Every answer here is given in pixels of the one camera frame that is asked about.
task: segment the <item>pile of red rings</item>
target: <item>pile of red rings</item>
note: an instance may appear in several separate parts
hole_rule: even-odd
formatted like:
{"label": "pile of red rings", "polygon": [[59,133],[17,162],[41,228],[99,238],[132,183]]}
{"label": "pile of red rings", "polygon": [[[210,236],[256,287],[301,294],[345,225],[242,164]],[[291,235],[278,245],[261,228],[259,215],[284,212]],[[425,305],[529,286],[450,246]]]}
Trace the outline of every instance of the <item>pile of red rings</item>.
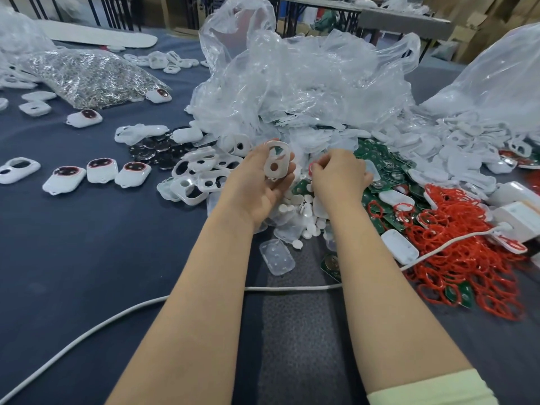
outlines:
{"label": "pile of red rings", "polygon": [[[485,212],[478,206],[480,201],[467,196],[465,191],[433,184],[427,184],[425,189],[437,204],[437,210],[421,212],[416,217],[419,224],[414,224],[410,212],[396,211],[396,216],[406,226],[403,234],[420,255],[456,237],[492,228],[485,222]],[[468,281],[481,308],[516,321],[523,315],[524,307],[517,300],[519,290],[512,269],[523,259],[490,243],[486,236],[474,236],[449,245],[404,274],[416,284],[422,298],[452,306],[462,302],[458,285]],[[447,287],[454,291],[456,301],[447,298]]]}

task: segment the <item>forearm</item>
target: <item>forearm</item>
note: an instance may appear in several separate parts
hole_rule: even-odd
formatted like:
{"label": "forearm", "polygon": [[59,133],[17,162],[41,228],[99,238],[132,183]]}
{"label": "forearm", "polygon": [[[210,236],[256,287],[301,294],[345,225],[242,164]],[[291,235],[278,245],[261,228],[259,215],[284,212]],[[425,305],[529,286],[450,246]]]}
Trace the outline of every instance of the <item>forearm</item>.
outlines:
{"label": "forearm", "polygon": [[107,405],[230,403],[252,236],[216,206]]}
{"label": "forearm", "polygon": [[368,394],[471,368],[409,285],[361,205],[329,212],[351,340]]}

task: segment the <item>left hand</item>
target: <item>left hand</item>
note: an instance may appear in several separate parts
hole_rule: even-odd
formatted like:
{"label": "left hand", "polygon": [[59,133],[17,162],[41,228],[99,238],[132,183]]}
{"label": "left hand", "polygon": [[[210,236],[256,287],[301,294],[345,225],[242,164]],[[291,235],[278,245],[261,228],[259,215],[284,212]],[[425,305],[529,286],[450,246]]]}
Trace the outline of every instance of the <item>left hand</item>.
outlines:
{"label": "left hand", "polygon": [[296,165],[292,152],[287,175],[276,181],[266,178],[264,166],[269,152],[270,148],[263,143],[248,153],[227,178],[217,205],[239,211],[253,224],[253,230],[268,217],[294,180]]}

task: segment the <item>hand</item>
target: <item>hand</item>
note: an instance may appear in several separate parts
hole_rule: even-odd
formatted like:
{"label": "hand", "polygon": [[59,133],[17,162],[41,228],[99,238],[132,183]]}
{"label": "hand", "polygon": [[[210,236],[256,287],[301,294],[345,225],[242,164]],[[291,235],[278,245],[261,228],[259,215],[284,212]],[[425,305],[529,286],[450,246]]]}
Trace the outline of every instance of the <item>hand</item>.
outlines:
{"label": "hand", "polygon": [[311,171],[315,196],[331,214],[337,208],[361,204],[364,190],[373,181],[373,174],[366,173],[366,163],[345,149],[330,149]]}
{"label": "hand", "polygon": [[219,205],[228,210],[236,210],[253,223],[253,230],[281,200],[283,194],[294,180],[294,162],[289,163],[287,176],[277,181],[266,178],[264,166],[270,153],[269,147],[263,143],[248,153],[246,158],[227,178],[227,182],[219,197]]}

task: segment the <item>pile of black lenses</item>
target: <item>pile of black lenses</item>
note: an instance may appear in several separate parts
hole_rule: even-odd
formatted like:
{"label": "pile of black lenses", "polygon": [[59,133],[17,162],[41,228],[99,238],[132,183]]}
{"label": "pile of black lenses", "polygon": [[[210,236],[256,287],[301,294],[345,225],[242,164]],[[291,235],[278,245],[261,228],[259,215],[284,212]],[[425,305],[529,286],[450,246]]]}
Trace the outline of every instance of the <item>pile of black lenses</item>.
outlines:
{"label": "pile of black lenses", "polygon": [[189,126],[175,128],[160,136],[144,138],[129,147],[130,155],[136,162],[157,165],[161,170],[171,170],[182,156],[195,149],[192,143],[180,144],[171,139],[172,133],[181,128],[189,128]]}

